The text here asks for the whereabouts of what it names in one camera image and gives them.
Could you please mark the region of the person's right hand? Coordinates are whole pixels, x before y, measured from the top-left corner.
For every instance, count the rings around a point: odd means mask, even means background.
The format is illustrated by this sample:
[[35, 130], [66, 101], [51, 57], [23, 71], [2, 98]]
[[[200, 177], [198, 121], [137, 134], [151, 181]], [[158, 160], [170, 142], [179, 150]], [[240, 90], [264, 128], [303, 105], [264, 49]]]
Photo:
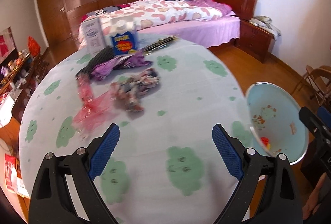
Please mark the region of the person's right hand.
[[308, 219], [312, 214], [314, 214], [320, 207], [319, 203], [319, 193], [324, 185], [325, 178], [327, 177], [326, 173], [323, 173], [318, 180], [318, 183], [312, 193], [310, 194], [306, 204], [302, 208], [303, 220]]

